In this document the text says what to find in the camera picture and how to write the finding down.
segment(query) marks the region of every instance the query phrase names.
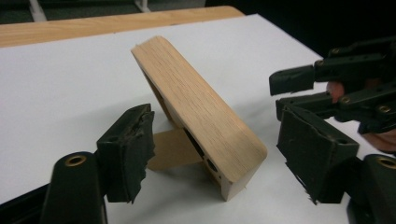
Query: wooden stand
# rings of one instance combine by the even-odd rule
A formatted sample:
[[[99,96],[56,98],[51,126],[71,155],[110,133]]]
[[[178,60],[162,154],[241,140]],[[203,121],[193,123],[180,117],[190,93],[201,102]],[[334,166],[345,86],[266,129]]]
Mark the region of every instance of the wooden stand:
[[[155,36],[132,54],[175,126],[154,135],[148,168],[202,161],[230,200],[265,159],[264,144],[166,39]]]

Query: wooden table edge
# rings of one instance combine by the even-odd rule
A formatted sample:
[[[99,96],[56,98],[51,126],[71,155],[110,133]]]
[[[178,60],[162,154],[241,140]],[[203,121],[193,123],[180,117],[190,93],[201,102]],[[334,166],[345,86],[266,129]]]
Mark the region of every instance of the wooden table edge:
[[[0,25],[0,48],[242,16],[236,8],[225,6],[6,24]]]

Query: black mechanical arm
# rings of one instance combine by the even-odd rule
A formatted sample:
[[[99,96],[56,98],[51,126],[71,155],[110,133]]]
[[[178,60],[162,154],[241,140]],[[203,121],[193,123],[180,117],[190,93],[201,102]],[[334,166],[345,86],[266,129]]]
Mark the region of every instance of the black mechanical arm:
[[[380,83],[371,89],[367,81]],[[272,74],[270,93],[313,89],[314,82],[341,82],[345,94],[334,103],[328,92],[281,98],[277,147],[314,203],[351,197],[350,223],[396,223],[396,159],[356,157],[359,144],[324,119],[356,120],[359,133],[396,128],[396,36],[331,49],[329,57]]]
[[[96,142],[97,150],[59,159],[48,185],[0,205],[0,223],[105,224],[104,196],[134,202],[154,156],[150,105],[127,110]]]

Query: human hand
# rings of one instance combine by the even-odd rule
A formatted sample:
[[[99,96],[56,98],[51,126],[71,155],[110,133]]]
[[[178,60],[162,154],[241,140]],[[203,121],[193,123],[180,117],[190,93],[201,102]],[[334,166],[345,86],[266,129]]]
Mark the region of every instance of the human hand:
[[[372,88],[380,83],[379,79],[370,79],[366,81],[366,88]],[[344,86],[340,82],[329,82],[327,91],[332,96],[332,102],[336,103],[344,95]],[[385,153],[396,152],[396,129],[387,133],[365,133],[361,135],[373,147]]]

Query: white tabletop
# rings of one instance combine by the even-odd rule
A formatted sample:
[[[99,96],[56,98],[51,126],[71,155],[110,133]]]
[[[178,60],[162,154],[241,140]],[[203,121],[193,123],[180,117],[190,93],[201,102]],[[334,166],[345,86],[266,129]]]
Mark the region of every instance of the white tabletop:
[[[258,15],[0,49],[0,203],[47,184],[62,156],[94,152],[130,107],[150,103],[154,132],[171,129],[130,52],[155,35],[260,137],[268,157],[227,203],[198,165],[147,170],[134,204],[106,204],[109,223],[347,223],[348,197],[313,205],[276,148],[275,99],[285,95],[270,96],[268,77],[318,55]],[[360,157],[376,153],[356,123],[331,123],[361,143]]]

